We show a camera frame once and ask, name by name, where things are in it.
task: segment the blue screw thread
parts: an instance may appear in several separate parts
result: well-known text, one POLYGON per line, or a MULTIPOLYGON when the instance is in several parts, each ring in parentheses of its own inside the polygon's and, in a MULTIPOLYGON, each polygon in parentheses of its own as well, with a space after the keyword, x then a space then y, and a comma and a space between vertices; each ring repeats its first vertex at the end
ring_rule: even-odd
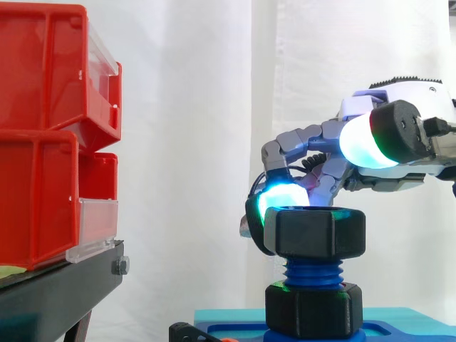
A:
POLYGON ((314 261, 308 259, 287 259, 285 285, 321 289, 343 289, 342 261, 314 261))

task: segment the black nut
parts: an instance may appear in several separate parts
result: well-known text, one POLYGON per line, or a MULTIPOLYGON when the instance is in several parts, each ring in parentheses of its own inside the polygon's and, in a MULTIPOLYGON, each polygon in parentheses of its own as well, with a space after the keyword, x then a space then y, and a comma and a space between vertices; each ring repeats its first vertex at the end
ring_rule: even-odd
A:
POLYGON ((366 216, 337 207, 272 207, 264 220, 264 246, 284 258, 359 257, 366 250, 366 216))
POLYGON ((266 324, 295 338, 349 338, 363 325, 361 289, 348 283, 341 290, 299 289, 278 281, 266 289, 266 324))

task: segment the cyan light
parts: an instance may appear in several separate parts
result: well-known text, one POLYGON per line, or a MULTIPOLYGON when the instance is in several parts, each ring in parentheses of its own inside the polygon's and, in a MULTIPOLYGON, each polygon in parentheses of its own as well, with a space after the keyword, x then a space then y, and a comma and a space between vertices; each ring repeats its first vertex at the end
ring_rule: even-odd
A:
POLYGON ((268 208, 293 206, 309 206, 306 189, 295 183, 277 184, 259 195, 258 210, 263 223, 268 208))
POLYGON ((343 126, 339 145, 352 164, 368 169, 384 169, 398 163, 387 158, 378 148, 371 132, 370 113, 360 115, 343 126))

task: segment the white backdrop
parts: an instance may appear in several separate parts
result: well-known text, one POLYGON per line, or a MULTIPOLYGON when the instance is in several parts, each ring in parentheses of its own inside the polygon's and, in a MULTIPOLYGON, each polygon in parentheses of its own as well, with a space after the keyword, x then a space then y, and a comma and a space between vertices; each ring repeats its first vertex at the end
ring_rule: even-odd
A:
POLYGON ((84 5, 123 65, 123 137, 108 150, 130 273, 93 310, 87 341, 167 341, 195 309, 243 307, 250 2, 50 2, 84 5))
MULTIPOLYGON (((279 267, 237 232, 261 145, 334 116, 372 82, 416 74, 453 89, 456 76, 445 0, 78 2, 123 64, 123 140, 109 150, 131 258, 88 342, 166 341, 195 309, 263 306, 279 267)), ((368 217, 368 250, 344 267, 365 305, 454 324, 450 185, 342 192, 336 204, 368 217)))

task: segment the red storage bin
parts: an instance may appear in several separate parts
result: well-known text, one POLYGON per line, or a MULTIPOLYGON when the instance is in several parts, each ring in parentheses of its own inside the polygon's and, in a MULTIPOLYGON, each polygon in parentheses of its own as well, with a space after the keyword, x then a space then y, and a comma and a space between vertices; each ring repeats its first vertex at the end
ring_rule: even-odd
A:
POLYGON ((120 139, 122 68, 84 7, 0 2, 0 130, 70 130, 82 150, 120 139))
POLYGON ((113 247, 117 157, 80 155, 73 133, 0 130, 0 190, 0 266, 35 269, 113 247))

